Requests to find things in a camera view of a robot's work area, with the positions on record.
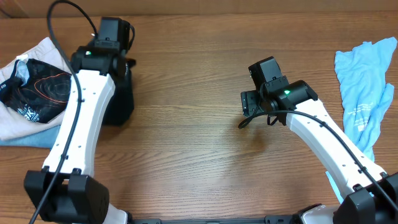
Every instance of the blue fabric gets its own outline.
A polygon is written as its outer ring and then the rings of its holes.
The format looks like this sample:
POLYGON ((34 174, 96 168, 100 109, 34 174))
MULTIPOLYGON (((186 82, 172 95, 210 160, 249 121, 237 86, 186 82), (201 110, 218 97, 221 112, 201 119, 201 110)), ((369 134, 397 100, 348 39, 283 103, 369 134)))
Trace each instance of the blue fabric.
MULTIPOLYGON (((396 47, 397 40, 391 37, 375 44, 363 42, 350 52, 336 52, 335 72, 343 100, 344 132, 372 161, 381 121, 394 96, 394 86, 386 85, 386 71, 396 47)), ((343 199, 336 184, 326 174, 341 203, 343 199)))
POLYGON ((57 139, 59 131, 60 125, 24 137, 7 141, 0 140, 0 146, 31 146, 51 149, 57 139))

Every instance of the pile of clothes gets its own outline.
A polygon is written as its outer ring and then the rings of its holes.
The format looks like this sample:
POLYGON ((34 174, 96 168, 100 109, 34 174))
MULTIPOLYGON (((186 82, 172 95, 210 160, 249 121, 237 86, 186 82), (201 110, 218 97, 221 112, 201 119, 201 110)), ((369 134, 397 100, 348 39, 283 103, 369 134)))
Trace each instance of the pile of clothes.
POLYGON ((51 148, 68 103, 70 76, 48 37, 0 69, 0 146, 51 148))

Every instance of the printed pattern on black fabric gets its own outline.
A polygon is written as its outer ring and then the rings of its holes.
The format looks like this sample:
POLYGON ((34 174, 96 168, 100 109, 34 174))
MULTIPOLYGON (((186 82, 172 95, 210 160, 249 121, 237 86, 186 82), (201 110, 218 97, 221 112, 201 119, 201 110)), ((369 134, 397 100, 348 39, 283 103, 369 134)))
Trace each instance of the printed pattern on black fabric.
POLYGON ((16 65, 12 77, 6 82, 12 80, 17 85, 7 88, 7 92, 0 90, 0 100, 28 121, 48 123, 67 106, 71 75, 35 59, 29 59, 26 66, 29 71, 27 83, 27 74, 15 75, 18 72, 16 65))

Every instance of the wooden surface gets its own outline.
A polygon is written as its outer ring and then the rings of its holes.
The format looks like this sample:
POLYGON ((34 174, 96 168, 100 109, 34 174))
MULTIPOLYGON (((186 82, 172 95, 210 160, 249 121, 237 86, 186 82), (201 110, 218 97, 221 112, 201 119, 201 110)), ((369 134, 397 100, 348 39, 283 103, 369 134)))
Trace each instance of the wooden surface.
MULTIPOLYGON (((41 17, 54 0, 3 0, 17 4, 25 16, 41 17)), ((90 16, 176 14, 396 11, 396 0, 72 0, 90 16)), ((81 16, 71 6, 57 6, 54 17, 81 16)))
MULTIPOLYGON (((337 50, 398 36, 396 12, 123 17, 136 27, 130 57, 136 109, 123 128, 99 137, 95 178, 111 203, 136 218, 232 218, 336 205, 325 168, 279 123, 243 119, 240 93, 253 90, 247 67, 273 55, 284 75, 305 80, 342 127, 337 50)), ((94 18, 99 25, 100 19, 94 18)), ((67 55, 90 39, 85 19, 55 19, 67 55)), ((45 19, 0 21, 0 66, 48 35, 45 19)), ((395 52, 386 80, 398 86, 395 52)), ((374 150, 398 171, 398 100, 374 150)), ((48 149, 0 147, 0 223, 27 223, 34 208, 22 183, 48 149)))

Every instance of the gray cloth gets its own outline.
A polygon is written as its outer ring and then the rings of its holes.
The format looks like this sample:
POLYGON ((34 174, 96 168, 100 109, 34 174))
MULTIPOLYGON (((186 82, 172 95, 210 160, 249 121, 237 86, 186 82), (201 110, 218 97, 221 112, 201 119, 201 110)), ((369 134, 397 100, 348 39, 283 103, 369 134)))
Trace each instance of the gray cloth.
POLYGON ((5 141, 0 140, 0 146, 30 146, 51 149, 57 139, 59 131, 60 125, 24 137, 5 141))

